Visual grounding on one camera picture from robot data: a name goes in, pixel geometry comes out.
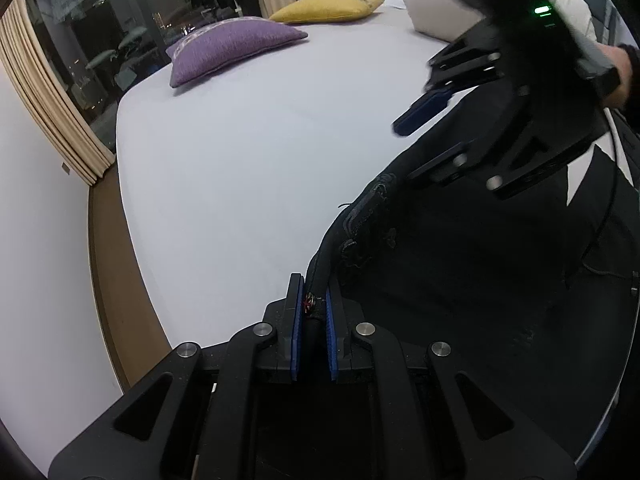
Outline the right hand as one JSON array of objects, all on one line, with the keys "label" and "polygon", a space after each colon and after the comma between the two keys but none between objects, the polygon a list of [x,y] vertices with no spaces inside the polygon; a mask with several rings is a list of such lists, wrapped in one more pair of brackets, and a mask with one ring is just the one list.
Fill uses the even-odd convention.
[{"label": "right hand", "polygon": [[604,105],[619,110],[632,110],[639,102],[639,49],[629,44],[616,47],[598,44],[616,67],[620,84],[605,98]]}]

